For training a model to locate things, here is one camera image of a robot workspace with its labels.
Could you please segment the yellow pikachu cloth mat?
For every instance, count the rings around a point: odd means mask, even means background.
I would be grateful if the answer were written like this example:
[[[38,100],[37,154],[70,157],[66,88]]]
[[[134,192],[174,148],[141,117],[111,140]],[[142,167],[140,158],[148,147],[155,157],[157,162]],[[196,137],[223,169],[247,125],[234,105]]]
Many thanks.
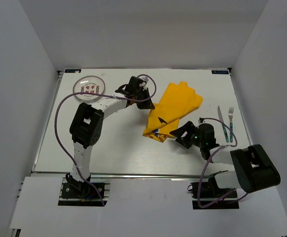
[[[202,102],[203,97],[186,82],[170,83],[159,103],[149,112],[143,136],[161,143],[174,139],[170,132],[178,129],[180,119],[198,109]]]

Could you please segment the green handled steak knife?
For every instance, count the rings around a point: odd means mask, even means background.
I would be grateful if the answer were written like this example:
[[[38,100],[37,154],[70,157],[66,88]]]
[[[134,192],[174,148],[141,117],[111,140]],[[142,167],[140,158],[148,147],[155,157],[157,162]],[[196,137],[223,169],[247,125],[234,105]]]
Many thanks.
[[[228,134],[227,134],[227,128],[226,128],[225,123],[223,121],[223,116],[222,116],[222,113],[221,113],[220,106],[217,107],[217,112],[218,112],[218,118],[219,118],[219,120],[222,123],[222,129],[223,129],[225,140],[226,140],[227,143],[229,143],[229,137],[228,137]]]

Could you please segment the white printed dinner plate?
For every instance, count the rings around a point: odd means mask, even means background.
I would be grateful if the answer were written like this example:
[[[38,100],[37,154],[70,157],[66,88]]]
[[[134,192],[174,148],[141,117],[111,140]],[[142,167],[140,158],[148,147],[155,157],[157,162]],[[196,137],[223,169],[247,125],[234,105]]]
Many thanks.
[[[105,92],[106,84],[98,76],[85,76],[80,78],[73,86],[73,93],[80,101],[94,102],[99,100],[100,95]]]

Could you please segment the green handled fork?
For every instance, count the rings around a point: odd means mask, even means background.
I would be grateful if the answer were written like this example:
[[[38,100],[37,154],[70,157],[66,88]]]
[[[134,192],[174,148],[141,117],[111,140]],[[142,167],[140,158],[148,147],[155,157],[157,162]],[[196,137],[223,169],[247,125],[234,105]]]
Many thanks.
[[[229,111],[228,111],[228,117],[229,117],[229,125],[230,125],[230,142],[232,143],[233,142],[233,138],[234,138],[234,135],[233,135],[233,112],[234,112],[234,108],[233,107],[230,107],[229,108]]]

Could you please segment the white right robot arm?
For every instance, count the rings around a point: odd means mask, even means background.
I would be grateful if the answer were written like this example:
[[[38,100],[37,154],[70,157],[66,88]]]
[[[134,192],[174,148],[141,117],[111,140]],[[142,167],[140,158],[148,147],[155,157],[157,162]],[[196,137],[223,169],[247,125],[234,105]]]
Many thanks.
[[[234,167],[233,171],[218,171],[211,174],[206,190],[214,197],[219,197],[231,189],[242,189],[250,194],[269,187],[277,186],[281,177],[260,144],[235,149],[216,142],[214,127],[208,123],[195,126],[187,122],[182,127],[170,132],[183,147],[196,146],[204,160],[210,163],[225,163]]]

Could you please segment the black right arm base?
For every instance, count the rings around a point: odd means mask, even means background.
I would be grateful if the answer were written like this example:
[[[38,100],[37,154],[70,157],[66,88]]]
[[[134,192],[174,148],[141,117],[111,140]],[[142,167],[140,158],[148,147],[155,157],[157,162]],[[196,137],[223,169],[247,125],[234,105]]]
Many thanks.
[[[187,186],[187,191],[192,196],[192,208],[193,210],[201,210],[201,207],[197,202],[197,191],[198,191],[198,182],[190,183]],[[222,195],[228,193],[231,189],[217,189],[213,191],[208,182],[202,183],[200,190],[200,203],[201,205],[209,204],[210,202],[216,200]],[[236,191],[233,191],[230,195],[225,197],[224,199],[219,200],[217,203],[209,206],[207,209],[212,210],[223,210],[223,209],[239,209],[239,202],[237,201],[238,196]]]

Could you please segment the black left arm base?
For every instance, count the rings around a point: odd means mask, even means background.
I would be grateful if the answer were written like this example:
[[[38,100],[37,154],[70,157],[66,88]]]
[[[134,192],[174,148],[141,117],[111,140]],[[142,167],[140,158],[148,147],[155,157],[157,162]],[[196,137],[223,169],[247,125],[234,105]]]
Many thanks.
[[[77,181],[70,174],[63,179],[59,206],[104,207],[108,201],[110,183]]]

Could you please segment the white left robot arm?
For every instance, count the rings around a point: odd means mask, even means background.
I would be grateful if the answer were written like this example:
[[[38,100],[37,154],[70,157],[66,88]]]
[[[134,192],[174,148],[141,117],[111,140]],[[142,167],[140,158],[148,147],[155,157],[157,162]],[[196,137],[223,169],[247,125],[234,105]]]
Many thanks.
[[[155,109],[146,86],[149,80],[153,81],[145,74],[132,76],[128,84],[120,86],[114,95],[93,104],[83,102],[78,106],[70,126],[74,146],[74,166],[70,177],[76,180],[73,191],[79,197],[85,197],[90,191],[90,185],[85,181],[90,178],[91,152],[100,138],[103,121],[133,104],[140,110]]]

